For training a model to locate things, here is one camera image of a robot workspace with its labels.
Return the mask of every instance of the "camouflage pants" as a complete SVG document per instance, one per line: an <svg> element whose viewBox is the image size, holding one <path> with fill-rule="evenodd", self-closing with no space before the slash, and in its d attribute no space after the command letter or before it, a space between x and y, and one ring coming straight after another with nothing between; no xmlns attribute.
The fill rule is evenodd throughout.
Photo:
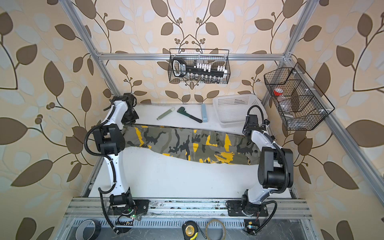
<svg viewBox="0 0 384 240"><path fill-rule="evenodd" d="M126 147L144 147L201 163L259 164L260 151L245 136L164 126L125 126Z"/></svg>

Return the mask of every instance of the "floral wallpaper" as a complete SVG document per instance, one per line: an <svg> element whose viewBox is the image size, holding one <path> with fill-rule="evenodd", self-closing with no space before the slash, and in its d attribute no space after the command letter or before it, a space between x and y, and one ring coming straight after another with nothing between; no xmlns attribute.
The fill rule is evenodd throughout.
<svg viewBox="0 0 384 240"><path fill-rule="evenodd" d="M383 1L320 0L293 53L381 174L383 10ZM326 123L287 131L272 101L266 110L279 144L294 150L295 186L324 240L381 239L384 209Z"/></svg>
<svg viewBox="0 0 384 240"><path fill-rule="evenodd" d="M212 103L216 96L255 94L263 98L263 75L275 70L273 61L231 61L228 84L205 84L168 79L166 61L116 61L107 65L115 84L132 92L138 103Z"/></svg>
<svg viewBox="0 0 384 240"><path fill-rule="evenodd" d="M283 53L304 0L73 0L99 52Z"/></svg>
<svg viewBox="0 0 384 240"><path fill-rule="evenodd" d="M111 93L58 1L0 1L0 22L2 239L52 239L96 161L84 136Z"/></svg>
<svg viewBox="0 0 384 240"><path fill-rule="evenodd" d="M330 98L337 117L381 175L383 40L383 1L320 1L293 54Z"/></svg>

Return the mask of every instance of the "white plastic basket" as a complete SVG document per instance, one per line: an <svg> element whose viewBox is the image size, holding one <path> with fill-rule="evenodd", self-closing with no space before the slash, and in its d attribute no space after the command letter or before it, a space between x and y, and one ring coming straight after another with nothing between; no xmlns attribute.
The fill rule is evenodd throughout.
<svg viewBox="0 0 384 240"><path fill-rule="evenodd" d="M217 97L213 99L213 104L221 127L244 124L247 111L252 105L258 105L263 110L264 119L268 117L262 103L254 94ZM259 125L262 124L258 108L253 108L250 114L257 115Z"/></svg>

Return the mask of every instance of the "wire basket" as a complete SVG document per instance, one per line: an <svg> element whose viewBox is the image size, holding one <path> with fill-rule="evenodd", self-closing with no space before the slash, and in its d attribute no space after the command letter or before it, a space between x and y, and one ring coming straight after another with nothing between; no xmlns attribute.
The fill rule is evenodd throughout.
<svg viewBox="0 0 384 240"><path fill-rule="evenodd" d="M313 130L335 109L310 76L314 86L309 87L303 81L302 69L296 64L293 68L279 68L264 75L267 90L288 131ZM324 96L332 107L324 106L314 91Z"/></svg>
<svg viewBox="0 0 384 240"><path fill-rule="evenodd" d="M231 71L229 50L224 49L169 49L169 82L228 84Z"/></svg>

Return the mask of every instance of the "black tape roll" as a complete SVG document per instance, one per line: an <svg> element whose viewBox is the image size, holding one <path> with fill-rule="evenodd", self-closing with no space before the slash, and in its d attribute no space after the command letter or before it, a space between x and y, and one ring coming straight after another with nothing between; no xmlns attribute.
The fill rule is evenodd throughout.
<svg viewBox="0 0 384 240"><path fill-rule="evenodd" d="M91 234L91 236L88 239L85 239L84 235L83 235L84 230L90 223L93 223L93 227L94 227L93 233ZM87 220L83 221L79 225L79 227L76 229L76 240L95 240L99 236L100 231L101 231L101 224L99 223L99 221L87 219Z"/></svg>

